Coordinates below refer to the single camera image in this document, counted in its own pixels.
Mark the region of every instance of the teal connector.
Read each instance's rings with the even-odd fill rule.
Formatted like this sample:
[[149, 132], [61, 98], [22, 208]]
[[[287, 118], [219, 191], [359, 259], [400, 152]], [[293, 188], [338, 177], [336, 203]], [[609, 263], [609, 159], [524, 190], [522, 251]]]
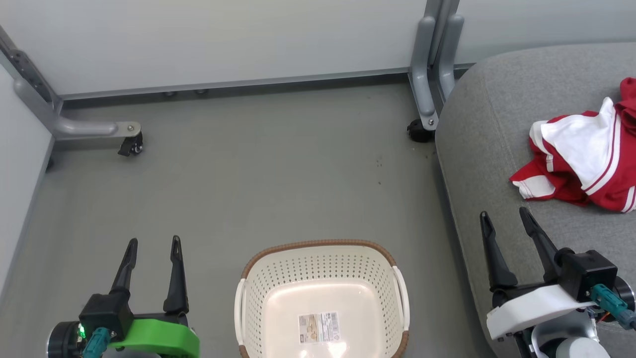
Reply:
[[636, 313], [628, 310], [627, 304], [605, 285], [592, 287], [590, 298], [614, 316], [623, 329], [636, 329]]
[[93, 332], [90, 340], [88, 340], [86, 348], [84, 348], [84, 352], [82, 352], [82, 357], [101, 358], [110, 342], [111, 333], [106, 328], [99, 327]]

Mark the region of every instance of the sticker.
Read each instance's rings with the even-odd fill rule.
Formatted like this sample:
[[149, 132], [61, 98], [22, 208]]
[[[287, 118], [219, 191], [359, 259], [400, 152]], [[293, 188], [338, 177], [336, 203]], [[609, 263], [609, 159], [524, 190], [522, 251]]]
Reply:
[[298, 316], [300, 343], [333, 342], [340, 340], [340, 326], [336, 312]]

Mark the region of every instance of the white board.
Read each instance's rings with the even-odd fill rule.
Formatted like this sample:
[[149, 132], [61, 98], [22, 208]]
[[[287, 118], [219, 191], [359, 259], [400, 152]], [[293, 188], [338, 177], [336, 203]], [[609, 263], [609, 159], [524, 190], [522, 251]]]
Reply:
[[62, 97], [405, 71], [426, 0], [0, 0]]
[[13, 91], [13, 77], [5, 66], [14, 70], [0, 52], [0, 292], [53, 143]]
[[548, 45], [636, 41], [634, 0], [460, 0], [455, 63]]

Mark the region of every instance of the basket bottom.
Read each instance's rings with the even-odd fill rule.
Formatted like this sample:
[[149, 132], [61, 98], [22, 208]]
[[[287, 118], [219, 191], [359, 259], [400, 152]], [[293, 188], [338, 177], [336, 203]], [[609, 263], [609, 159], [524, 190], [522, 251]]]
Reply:
[[391, 356], [380, 298], [364, 280], [281, 285], [268, 293], [262, 309], [263, 358]]

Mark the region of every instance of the brown basket rim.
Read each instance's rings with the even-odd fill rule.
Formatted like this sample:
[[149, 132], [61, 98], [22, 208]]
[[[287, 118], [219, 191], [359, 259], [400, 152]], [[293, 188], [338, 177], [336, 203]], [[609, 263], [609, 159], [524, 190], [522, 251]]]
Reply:
[[[383, 246], [374, 243], [372, 241], [366, 240], [314, 240], [314, 241], [301, 241], [297, 243], [288, 243], [285, 245], [274, 246], [271, 248], [267, 248], [258, 254], [256, 254], [252, 259], [245, 265], [245, 269], [243, 269], [243, 273], [241, 274], [241, 279], [247, 279], [250, 270], [256, 264], [257, 261], [262, 259], [263, 257], [274, 254], [276, 252], [294, 250], [296, 248], [307, 248], [307, 247], [320, 247], [320, 246], [365, 246], [372, 248], [378, 252], [380, 252], [389, 262], [391, 266], [397, 266], [396, 261], [393, 259], [393, 256], [389, 253], [389, 251]], [[399, 346], [395, 354], [391, 358], [400, 358], [406, 351], [406, 344], [408, 343], [408, 331], [402, 332], [402, 340], [400, 341]], [[249, 354], [247, 354], [247, 348], [245, 345], [239, 345], [238, 351], [240, 353], [241, 358], [250, 358]]]

